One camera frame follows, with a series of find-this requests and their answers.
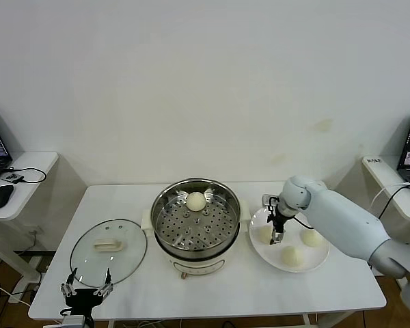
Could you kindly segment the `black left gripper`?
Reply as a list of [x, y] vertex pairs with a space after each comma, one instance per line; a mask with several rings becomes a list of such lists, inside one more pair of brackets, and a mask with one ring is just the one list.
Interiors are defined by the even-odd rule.
[[65, 297], [66, 305], [71, 309], [71, 315], [91, 316], [94, 307], [103, 302], [103, 296], [108, 296], [113, 291], [110, 268], [107, 269], [105, 284], [98, 290], [96, 288], [78, 288], [74, 290], [73, 283], [77, 268], [74, 268], [65, 283], [60, 286]]

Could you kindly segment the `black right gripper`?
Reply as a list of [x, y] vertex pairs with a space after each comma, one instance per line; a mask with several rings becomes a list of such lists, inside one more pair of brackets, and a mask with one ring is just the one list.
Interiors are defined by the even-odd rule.
[[281, 243], [284, 238], [284, 225], [289, 220], [289, 217], [282, 215], [278, 210], [269, 210], [268, 222], [271, 222], [273, 228], [271, 230], [270, 245]]

